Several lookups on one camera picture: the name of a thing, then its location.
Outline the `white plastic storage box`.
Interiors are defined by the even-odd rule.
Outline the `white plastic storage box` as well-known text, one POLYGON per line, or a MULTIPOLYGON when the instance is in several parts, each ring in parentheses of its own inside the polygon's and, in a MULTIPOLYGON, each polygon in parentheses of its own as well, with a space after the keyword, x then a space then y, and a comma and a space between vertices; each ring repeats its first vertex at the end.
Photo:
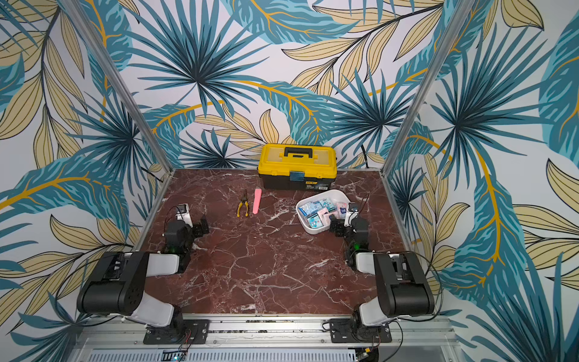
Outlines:
POLYGON ((316 235, 328 231, 330 228, 329 214, 336 209, 338 203, 350 203, 345 193, 332 189, 309 198, 305 198, 296 205, 296 213, 304 230, 310 235, 316 235), (319 214, 324 221, 324 227, 311 229, 308 224, 308 217, 319 214))

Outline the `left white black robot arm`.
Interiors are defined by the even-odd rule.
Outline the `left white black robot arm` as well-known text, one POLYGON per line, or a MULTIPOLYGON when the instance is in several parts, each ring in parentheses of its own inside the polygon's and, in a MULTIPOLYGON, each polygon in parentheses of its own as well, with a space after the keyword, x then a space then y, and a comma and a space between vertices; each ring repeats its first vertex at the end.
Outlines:
POLYGON ((188 205, 179 205, 175 217, 165 224, 165 244, 160 253, 104 253, 78 294, 78 311, 122 316, 150 330, 182 329, 180 308, 147 294, 146 280, 184 273, 191 261, 194 240, 209 232, 205 215, 194 223, 188 205))

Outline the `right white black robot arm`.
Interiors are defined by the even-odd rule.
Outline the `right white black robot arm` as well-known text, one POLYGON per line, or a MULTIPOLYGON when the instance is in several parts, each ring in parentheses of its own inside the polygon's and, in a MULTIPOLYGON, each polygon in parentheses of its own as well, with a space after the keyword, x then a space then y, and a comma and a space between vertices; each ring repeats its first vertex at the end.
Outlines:
POLYGON ((345 262, 354 271, 371 275, 377 295, 354 309, 349 329, 377 330, 398 317, 419 317, 434 312, 435 298, 413 252, 388 253, 369 249, 369 222, 359 216, 359 205, 325 214, 330 232, 345 242, 345 262))

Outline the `pink utility knife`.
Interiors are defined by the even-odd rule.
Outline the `pink utility knife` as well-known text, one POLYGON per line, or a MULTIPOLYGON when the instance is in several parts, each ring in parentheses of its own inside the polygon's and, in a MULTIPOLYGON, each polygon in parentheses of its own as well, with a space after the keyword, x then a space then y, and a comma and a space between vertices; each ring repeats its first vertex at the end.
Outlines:
POLYGON ((255 188, 255 192, 254 192, 254 198, 253 198, 253 214, 258 214, 259 212, 259 207, 260 207, 260 202, 261 202, 261 198, 262 198, 262 189, 261 188, 255 188))

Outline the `yellow black toolbox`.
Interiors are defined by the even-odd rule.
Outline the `yellow black toolbox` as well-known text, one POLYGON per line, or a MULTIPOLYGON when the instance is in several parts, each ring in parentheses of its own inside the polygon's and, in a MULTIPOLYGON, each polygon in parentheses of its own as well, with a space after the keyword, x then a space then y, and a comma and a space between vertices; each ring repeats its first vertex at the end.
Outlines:
POLYGON ((266 189, 327 191, 337 177, 336 151, 326 146, 267 144, 258 174, 266 189))

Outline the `yellow handled pliers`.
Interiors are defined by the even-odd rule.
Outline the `yellow handled pliers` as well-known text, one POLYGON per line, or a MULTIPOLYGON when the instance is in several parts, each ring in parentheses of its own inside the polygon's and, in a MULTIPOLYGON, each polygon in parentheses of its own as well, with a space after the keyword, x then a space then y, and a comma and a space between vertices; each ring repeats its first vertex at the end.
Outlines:
POLYGON ((247 191, 244 191, 243 195, 240 198, 236 216, 240 217, 249 217, 249 199, 247 191))

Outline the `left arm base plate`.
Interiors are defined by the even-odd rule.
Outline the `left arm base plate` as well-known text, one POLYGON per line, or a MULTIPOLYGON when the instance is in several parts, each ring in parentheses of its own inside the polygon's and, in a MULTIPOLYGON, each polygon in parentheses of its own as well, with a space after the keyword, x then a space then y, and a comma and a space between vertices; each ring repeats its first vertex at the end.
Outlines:
POLYGON ((167 327, 147 327, 144 345, 204 345, 210 321, 208 319, 184 320, 167 327))

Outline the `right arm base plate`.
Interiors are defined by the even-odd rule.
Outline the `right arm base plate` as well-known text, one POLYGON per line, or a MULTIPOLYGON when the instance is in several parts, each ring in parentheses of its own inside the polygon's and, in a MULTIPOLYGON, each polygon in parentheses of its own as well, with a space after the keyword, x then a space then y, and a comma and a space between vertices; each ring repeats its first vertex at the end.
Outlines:
POLYGON ((352 318, 333 318, 327 321, 332 343, 378 344, 392 342, 390 330, 385 326, 368 327, 352 318))

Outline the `aluminium front rail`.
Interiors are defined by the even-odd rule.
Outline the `aluminium front rail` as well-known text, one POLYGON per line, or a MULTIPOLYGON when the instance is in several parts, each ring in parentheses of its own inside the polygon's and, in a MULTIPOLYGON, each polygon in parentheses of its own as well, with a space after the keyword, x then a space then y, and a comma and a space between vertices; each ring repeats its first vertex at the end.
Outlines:
POLYGON ((399 321, 372 342, 339 343, 329 315, 199 315, 200 344, 146 345, 139 324, 113 321, 83 331, 70 361, 464 361, 448 318, 399 321))

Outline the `right aluminium corner post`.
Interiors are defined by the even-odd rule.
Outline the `right aluminium corner post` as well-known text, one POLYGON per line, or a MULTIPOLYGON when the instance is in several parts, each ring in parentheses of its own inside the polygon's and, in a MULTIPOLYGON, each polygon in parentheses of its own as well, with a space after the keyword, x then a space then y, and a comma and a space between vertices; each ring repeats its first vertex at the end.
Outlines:
POLYGON ((381 175, 384 178, 387 178, 389 173, 394 169, 398 154, 402 150, 405 140, 412 129, 413 122, 415 121, 416 116, 419 114, 419 109, 423 104, 430 87, 432 84, 434 84, 444 64, 444 61, 449 55, 456 37, 459 36, 461 27, 466 21, 467 15, 472 9, 473 3, 473 0, 458 2, 455 8, 455 12, 449 21, 449 25, 446 27, 445 32, 443 33, 440 47, 433 54, 427 72, 422 79, 420 87, 416 92, 416 96, 410 105, 410 108, 408 109, 406 117, 401 127, 399 128, 394 144, 390 148, 388 157, 386 158, 384 166, 381 169, 381 175))

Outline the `aluminium corner post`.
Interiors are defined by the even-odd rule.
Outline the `aluminium corner post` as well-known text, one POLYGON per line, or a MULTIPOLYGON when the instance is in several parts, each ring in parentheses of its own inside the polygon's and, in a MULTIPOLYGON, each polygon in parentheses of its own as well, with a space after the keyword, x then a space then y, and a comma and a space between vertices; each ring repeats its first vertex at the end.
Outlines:
POLYGON ((461 27, 466 21, 467 15, 472 9, 473 3, 473 0, 458 2, 455 8, 455 12, 449 21, 449 25, 446 27, 445 32, 443 33, 440 47, 433 54, 427 72, 422 79, 420 87, 416 92, 416 96, 410 105, 410 108, 408 109, 406 117, 401 127, 399 128, 394 144, 390 148, 388 157, 386 158, 384 166, 381 169, 381 175, 384 178, 387 178, 389 173, 394 169, 398 154, 402 150, 405 140, 412 129, 413 122, 415 121, 416 116, 419 114, 419 109, 423 104, 430 87, 432 84, 434 84, 444 64, 444 61, 449 55, 456 37, 459 36, 461 27))
POLYGON ((111 86, 115 89, 120 101, 125 104, 128 113, 140 129, 143 139, 149 144, 156 160, 167 173, 172 173, 173 167, 171 163, 155 139, 151 128, 147 124, 128 86, 124 83, 116 65, 114 65, 106 47, 98 39, 97 30, 90 24, 90 20, 82 9, 81 3, 72 0, 63 0, 61 3, 66 13, 71 17, 73 25, 85 40, 87 47, 102 68, 104 75, 109 78, 111 86))

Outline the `left aluminium corner post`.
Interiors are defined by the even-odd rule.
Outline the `left aluminium corner post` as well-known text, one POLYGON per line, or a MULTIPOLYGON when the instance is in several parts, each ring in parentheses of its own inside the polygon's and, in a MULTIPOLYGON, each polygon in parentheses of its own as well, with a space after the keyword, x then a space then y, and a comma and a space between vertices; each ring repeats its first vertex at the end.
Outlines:
POLYGON ((128 113, 140 129, 143 139, 149 144, 156 160, 167 173, 172 173, 173 167, 171 163, 155 139, 151 128, 147 124, 128 86, 124 83, 116 65, 114 65, 106 47, 98 39, 97 30, 90 24, 90 20, 82 9, 81 3, 72 0, 63 0, 61 3, 66 13, 71 17, 73 25, 85 40, 87 47, 102 68, 104 75, 109 78, 111 86, 115 89, 120 101, 125 104, 128 113))

